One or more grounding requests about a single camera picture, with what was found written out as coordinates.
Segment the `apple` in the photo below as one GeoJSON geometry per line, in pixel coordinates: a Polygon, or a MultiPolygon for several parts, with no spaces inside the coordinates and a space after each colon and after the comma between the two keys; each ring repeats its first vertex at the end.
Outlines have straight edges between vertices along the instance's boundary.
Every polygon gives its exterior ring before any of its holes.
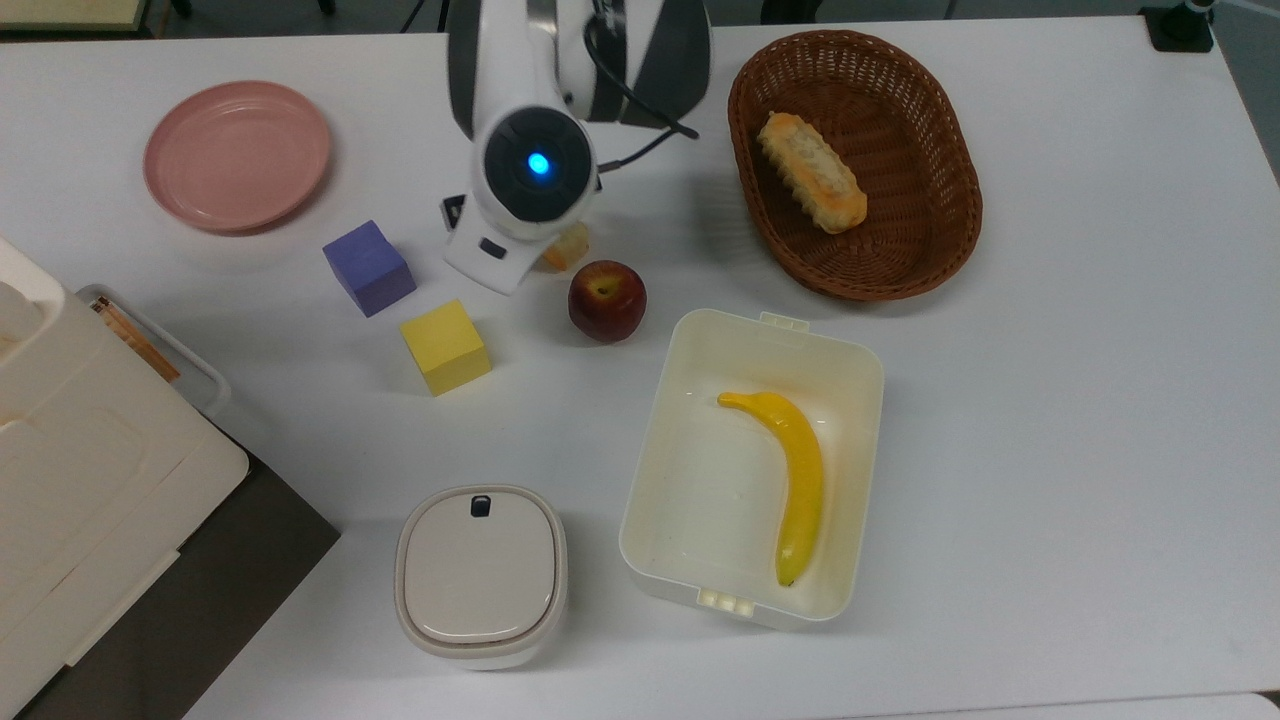
{"type": "Polygon", "coordinates": [[[591,340],[618,342],[640,327],[648,299],[635,270],[596,260],[582,265],[568,283],[568,318],[591,340]]]}

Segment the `white plastic container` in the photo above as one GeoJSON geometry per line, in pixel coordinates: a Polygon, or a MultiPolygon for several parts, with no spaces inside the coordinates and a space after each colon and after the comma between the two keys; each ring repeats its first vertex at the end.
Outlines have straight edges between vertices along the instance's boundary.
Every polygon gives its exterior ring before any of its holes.
{"type": "Polygon", "coordinates": [[[396,553],[396,612],[410,641],[468,670],[529,661],[567,600],[564,528],[515,486],[447,489],[417,506],[396,553]]]}
{"type": "Polygon", "coordinates": [[[780,630],[840,615],[852,594],[870,496],[884,372],[876,355],[808,323],[695,310],[676,325],[618,544],[645,592],[780,630]],[[823,519],[808,570],[777,583],[786,457],[722,392],[777,392],[823,455],[823,519]]]}
{"type": "Polygon", "coordinates": [[[0,238],[0,716],[178,557],[248,457],[0,238]]]}

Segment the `pink plate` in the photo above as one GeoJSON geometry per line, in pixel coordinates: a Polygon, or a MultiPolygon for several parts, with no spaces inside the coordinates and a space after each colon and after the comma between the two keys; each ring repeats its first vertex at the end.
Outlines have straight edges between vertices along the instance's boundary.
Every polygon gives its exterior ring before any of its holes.
{"type": "Polygon", "coordinates": [[[241,232],[301,205],[328,163],[329,126],[315,105],[282,85],[243,81],[179,102],[151,133],[142,167],[173,217],[241,232]]]}

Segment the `banana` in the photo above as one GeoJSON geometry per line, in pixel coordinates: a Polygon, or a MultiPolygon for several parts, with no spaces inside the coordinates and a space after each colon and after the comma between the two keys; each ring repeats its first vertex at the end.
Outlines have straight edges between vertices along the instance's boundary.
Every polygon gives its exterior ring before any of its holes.
{"type": "Polygon", "coordinates": [[[778,528],[774,565],[778,584],[790,585],[809,566],[822,524],[822,451],[813,427],[790,400],[776,392],[722,392],[721,406],[742,410],[760,421],[787,456],[787,509],[778,528]]]}

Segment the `blue light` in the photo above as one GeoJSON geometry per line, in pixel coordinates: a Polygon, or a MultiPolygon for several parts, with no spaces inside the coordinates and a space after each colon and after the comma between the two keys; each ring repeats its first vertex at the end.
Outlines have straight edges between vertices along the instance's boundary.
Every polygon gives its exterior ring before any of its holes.
{"type": "Polygon", "coordinates": [[[539,176],[539,177],[540,176],[545,176],[547,173],[552,172],[552,163],[550,163],[550,160],[547,159],[547,155],[543,155],[541,152],[530,152],[529,154],[529,169],[535,176],[539,176]]]}

